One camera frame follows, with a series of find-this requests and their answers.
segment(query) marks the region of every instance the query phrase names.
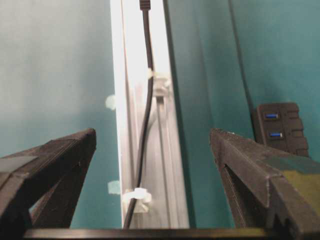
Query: teal backdrop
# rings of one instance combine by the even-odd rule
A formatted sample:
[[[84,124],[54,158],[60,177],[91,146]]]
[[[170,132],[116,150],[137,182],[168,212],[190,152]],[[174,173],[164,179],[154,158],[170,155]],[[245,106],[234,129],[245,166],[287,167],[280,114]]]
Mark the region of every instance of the teal backdrop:
[[[320,1],[167,0],[191,225],[234,226],[210,128],[253,138],[250,111],[296,102],[320,160]]]
[[[0,155],[94,128],[97,146],[72,228],[120,228],[108,0],[0,1]]]
[[[296,102],[320,159],[320,1],[165,2],[190,225],[232,227],[210,128],[253,138],[253,108]],[[72,228],[121,227],[114,92],[109,0],[0,1],[0,155],[97,130]]]

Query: teal wall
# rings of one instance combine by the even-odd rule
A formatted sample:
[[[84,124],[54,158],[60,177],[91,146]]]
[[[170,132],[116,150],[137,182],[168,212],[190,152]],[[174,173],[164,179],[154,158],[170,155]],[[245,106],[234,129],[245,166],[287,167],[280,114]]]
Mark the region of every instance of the teal wall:
[[[233,226],[210,128],[253,138],[250,109],[293,101],[319,161],[320,2],[168,0],[167,6],[191,227]],[[114,93],[112,61],[108,0],[0,2],[0,155],[97,130],[73,228],[121,226],[120,197],[108,194],[108,182],[119,179],[116,115],[105,108]]]
[[[243,69],[254,106],[296,102],[320,162],[320,1],[232,1]]]
[[[114,92],[108,0],[0,1],[0,156],[97,131],[73,228],[121,227]]]
[[[253,138],[253,108],[296,102],[320,159],[320,1],[168,0],[167,9],[191,225],[233,226],[210,128]]]
[[[228,2],[169,0],[167,7],[190,224],[233,226],[209,147],[213,127],[253,138]]]

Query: cable connector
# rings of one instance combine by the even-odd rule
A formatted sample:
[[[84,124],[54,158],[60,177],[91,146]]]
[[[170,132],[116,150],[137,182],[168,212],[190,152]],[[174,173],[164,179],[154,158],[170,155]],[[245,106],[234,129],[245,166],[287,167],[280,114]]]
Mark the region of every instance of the cable connector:
[[[150,0],[140,0],[140,10],[150,10],[151,4]]]

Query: black plastic part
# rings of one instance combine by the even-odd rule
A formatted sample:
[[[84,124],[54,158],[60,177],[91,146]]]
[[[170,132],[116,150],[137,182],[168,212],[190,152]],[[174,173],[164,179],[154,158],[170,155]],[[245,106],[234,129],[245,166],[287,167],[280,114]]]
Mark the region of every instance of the black plastic part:
[[[261,104],[252,117],[257,143],[298,156],[309,156],[304,125],[296,103]]]
[[[95,150],[96,131],[89,128],[1,157],[2,170],[8,159],[34,158],[0,171],[0,239],[20,239],[31,227],[69,228]]]
[[[151,9],[150,0],[140,0],[140,9],[150,10]]]
[[[284,240],[320,239],[314,184],[320,163],[218,128],[211,130],[210,146],[237,228],[276,229]]]

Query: metal frame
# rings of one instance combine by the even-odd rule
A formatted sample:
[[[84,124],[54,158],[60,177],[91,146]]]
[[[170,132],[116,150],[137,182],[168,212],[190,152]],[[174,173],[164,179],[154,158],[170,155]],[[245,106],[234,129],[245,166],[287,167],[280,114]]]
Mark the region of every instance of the metal frame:
[[[277,233],[263,228],[216,229],[30,229],[23,239],[224,239],[275,240]]]
[[[111,0],[113,66],[121,196],[133,187],[147,93],[147,57],[139,1]],[[163,1],[152,1],[150,34],[154,95],[142,187],[152,195],[149,211],[134,214],[132,228],[188,228],[176,106]],[[126,205],[122,202],[122,223]]]

